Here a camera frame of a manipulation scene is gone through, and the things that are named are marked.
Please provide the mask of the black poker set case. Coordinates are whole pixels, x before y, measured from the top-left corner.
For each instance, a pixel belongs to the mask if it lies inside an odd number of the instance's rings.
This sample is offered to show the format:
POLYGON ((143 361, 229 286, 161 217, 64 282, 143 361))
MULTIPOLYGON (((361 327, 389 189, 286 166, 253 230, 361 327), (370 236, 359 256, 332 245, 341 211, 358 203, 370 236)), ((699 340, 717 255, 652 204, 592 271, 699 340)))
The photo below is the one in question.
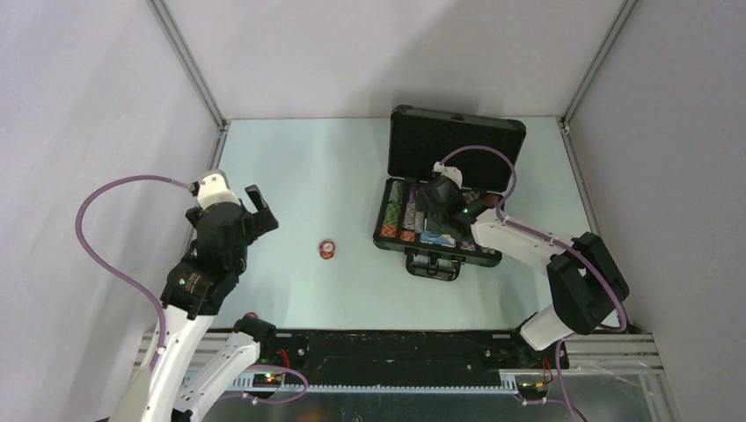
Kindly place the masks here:
POLYGON ((414 276, 453 281, 462 265, 496 267, 499 251, 463 241, 455 248, 422 244, 400 239, 405 204, 412 183, 423 187, 434 178, 435 162, 444 159, 463 174, 462 193, 466 201, 477 198, 499 200, 508 190, 510 165, 515 164, 527 134, 520 120, 491 118, 472 114, 437 111, 412 105, 399 105, 391 112, 388 179, 384 185, 372 239, 385 251, 401 252, 405 269, 414 276), (391 183, 405 183, 402 215, 395 238, 380 236, 384 209, 391 183))

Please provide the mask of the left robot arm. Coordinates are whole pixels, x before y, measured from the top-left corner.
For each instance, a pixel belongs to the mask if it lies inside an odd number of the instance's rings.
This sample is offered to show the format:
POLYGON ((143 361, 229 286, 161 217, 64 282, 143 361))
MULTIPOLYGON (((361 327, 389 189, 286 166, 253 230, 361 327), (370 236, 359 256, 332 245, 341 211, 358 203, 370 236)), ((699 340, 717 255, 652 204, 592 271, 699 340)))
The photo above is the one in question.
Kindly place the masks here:
POLYGON ((203 336, 247 267, 248 246, 279 226, 260 189, 252 185, 245 192, 256 207, 253 212, 223 184, 200 184, 199 205, 186 214, 197 237, 169 272, 161 295, 165 327, 159 332, 165 343, 153 353, 155 368, 138 372, 128 385, 114 421, 200 421, 245 369, 276 359, 275 326, 244 316, 197 375, 184 379, 203 336))

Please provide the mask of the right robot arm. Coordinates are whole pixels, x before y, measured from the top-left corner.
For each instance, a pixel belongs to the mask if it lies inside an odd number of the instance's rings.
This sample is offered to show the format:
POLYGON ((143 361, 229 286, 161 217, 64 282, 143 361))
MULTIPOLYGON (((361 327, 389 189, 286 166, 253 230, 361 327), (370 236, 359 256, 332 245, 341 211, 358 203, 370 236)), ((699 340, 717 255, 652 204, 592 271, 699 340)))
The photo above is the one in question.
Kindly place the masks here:
POLYGON ((428 230, 458 242, 501 252, 548 279, 552 302, 517 329, 511 347, 522 367, 535 367, 547 347, 597 329, 624 332, 629 295, 603 239, 593 233, 561 236, 532 228, 504 211, 506 197, 466 201, 461 186, 440 175, 417 194, 417 208, 428 230))

